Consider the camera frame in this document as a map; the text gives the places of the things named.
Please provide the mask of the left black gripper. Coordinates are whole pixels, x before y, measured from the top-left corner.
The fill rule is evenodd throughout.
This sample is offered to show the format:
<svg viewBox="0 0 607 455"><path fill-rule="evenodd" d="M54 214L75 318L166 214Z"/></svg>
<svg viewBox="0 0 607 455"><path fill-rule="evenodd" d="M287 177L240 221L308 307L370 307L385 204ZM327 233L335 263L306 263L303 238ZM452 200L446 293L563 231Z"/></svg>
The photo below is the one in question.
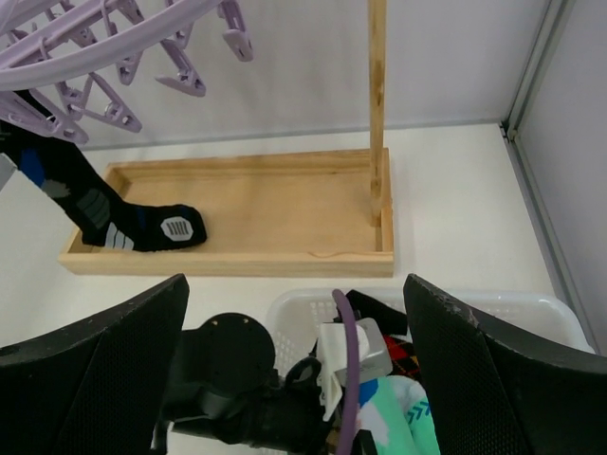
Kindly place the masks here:
<svg viewBox="0 0 607 455"><path fill-rule="evenodd" d="M252 448L322 448L332 427L320 403L321 362L275 369L273 340L256 319L223 313L180 336L158 418L170 431Z"/></svg>

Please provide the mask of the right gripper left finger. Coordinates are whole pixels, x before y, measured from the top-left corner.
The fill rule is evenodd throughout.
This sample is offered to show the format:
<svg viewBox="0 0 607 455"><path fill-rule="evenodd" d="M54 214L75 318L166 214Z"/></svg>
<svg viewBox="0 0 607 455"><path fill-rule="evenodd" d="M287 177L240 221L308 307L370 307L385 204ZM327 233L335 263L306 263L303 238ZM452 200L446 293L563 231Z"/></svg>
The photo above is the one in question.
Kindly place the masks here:
<svg viewBox="0 0 607 455"><path fill-rule="evenodd" d="M4 454L147 454L189 298L177 274L1 350Z"/></svg>

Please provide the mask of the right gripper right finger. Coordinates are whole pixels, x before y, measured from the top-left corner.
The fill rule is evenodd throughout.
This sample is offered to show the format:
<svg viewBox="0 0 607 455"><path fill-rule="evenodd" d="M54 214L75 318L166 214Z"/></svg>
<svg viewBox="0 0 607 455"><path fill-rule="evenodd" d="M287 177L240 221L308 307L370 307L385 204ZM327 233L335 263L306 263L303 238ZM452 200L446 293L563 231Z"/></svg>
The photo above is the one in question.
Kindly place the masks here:
<svg viewBox="0 0 607 455"><path fill-rule="evenodd" d="M443 454L603 454L606 359L411 274L403 299Z"/></svg>

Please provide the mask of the mint green white sock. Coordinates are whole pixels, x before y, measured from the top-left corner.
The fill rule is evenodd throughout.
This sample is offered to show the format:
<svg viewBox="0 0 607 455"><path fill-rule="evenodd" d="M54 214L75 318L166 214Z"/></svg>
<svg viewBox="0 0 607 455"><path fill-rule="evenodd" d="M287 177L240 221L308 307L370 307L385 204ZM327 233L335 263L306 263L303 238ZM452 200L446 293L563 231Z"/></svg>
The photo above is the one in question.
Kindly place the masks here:
<svg viewBox="0 0 607 455"><path fill-rule="evenodd" d="M440 452L427 394L409 377L389 375L359 386L354 454Z"/></svg>

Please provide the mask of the black sock blue accents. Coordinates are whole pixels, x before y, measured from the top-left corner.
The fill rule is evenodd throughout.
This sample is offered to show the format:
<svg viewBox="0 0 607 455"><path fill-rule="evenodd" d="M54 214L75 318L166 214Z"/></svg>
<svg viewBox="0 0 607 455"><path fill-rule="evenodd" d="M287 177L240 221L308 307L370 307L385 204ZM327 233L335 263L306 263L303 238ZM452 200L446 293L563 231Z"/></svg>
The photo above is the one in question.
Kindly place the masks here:
<svg viewBox="0 0 607 455"><path fill-rule="evenodd" d="M405 313L355 289L347 292L346 298L364 319L373 319L383 335L408 335L408 319Z"/></svg>

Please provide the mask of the black sock grey patch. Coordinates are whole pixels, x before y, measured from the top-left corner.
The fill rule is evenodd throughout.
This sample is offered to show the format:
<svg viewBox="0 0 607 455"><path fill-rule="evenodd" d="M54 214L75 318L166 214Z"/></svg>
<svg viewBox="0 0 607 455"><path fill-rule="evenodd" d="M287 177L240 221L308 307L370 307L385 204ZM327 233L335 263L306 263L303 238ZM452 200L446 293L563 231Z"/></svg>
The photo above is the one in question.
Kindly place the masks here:
<svg viewBox="0 0 607 455"><path fill-rule="evenodd" d="M197 209L124 201L71 141L39 136L2 121L1 153L64 211L81 230L86 245L155 252L207 241Z"/></svg>

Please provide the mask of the red yellow argyle sock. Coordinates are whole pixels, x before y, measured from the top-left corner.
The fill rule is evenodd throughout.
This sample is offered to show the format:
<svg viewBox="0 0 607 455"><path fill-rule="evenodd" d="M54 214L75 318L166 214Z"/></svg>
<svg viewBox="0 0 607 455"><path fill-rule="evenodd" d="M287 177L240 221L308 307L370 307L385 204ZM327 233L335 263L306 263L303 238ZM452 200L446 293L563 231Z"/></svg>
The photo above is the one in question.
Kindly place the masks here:
<svg viewBox="0 0 607 455"><path fill-rule="evenodd" d="M420 382L421 371L414 345L411 341L403 336L390 335L384 335L383 339L392 362L391 375L405 376Z"/></svg>

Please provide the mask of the wooden hanger rack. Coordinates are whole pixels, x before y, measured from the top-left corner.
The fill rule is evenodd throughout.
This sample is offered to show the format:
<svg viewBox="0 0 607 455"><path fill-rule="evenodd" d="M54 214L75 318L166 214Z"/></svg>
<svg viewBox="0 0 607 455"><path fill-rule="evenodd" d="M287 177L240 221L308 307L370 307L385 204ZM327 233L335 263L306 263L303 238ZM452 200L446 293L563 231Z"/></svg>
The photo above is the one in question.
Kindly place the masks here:
<svg viewBox="0 0 607 455"><path fill-rule="evenodd" d="M368 30L368 148L112 164L106 181L129 201L200 209L208 241L188 250L136 253L87 246L74 232L60 264L80 275L391 277L384 2L369 3Z"/></svg>

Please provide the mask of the purple round clip hanger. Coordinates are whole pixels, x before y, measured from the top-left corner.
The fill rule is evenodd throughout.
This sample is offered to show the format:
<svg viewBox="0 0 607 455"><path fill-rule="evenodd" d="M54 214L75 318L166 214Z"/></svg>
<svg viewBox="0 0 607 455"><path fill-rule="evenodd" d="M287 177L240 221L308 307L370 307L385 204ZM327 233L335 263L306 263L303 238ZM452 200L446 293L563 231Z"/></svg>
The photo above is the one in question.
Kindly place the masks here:
<svg viewBox="0 0 607 455"><path fill-rule="evenodd" d="M130 85L143 52L160 46L175 77L157 82L202 98L206 86L185 50L194 23L215 11L223 38L241 62L253 47L235 1L166 1L145 16L136 1L4 1L1 4L1 119L41 137L88 140L79 122L93 118L137 133L142 125L100 70L114 66Z"/></svg>

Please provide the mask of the white plastic basket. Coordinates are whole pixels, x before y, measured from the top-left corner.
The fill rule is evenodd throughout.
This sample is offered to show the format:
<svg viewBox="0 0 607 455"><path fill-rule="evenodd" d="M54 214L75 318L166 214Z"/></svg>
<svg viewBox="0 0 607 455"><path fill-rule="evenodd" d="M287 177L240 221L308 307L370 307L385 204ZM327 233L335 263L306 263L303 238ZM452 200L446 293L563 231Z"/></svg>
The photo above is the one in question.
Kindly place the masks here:
<svg viewBox="0 0 607 455"><path fill-rule="evenodd" d="M280 375L308 356L319 326L337 315L330 288L289 291L277 298L267 312L266 328L276 351ZM574 312L562 301L545 294L516 291L450 289L449 294L498 319L539 337L580 351L593 353Z"/></svg>

